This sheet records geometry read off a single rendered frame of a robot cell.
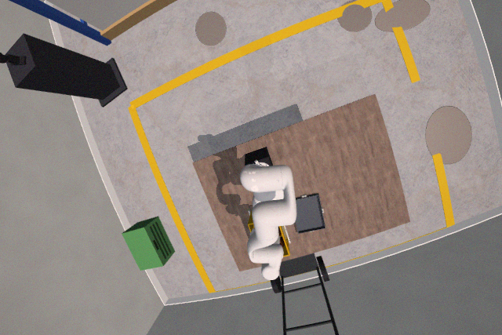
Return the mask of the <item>yellow wooden crate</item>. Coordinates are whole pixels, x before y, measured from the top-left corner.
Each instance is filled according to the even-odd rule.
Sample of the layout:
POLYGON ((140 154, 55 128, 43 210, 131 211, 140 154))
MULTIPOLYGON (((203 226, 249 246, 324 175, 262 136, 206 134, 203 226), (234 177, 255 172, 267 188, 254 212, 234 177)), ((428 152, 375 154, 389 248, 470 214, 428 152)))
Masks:
MULTIPOLYGON (((254 228, 254 225, 253 225, 253 218, 252 218, 252 214, 250 214, 250 217, 249 217, 249 222, 248 222, 248 226, 249 226, 249 230, 250 232, 252 231, 252 229, 254 228)), ((279 226, 281 232, 282 230, 285 230, 284 226, 279 226)), ((285 242, 285 245, 283 246, 283 251, 284 251, 284 257, 287 257, 287 256, 290 256, 290 253, 288 251, 289 249, 289 242, 288 242, 288 238, 286 236, 286 232, 284 232, 284 234, 282 233, 280 236, 283 237, 284 239, 284 242, 285 242)))

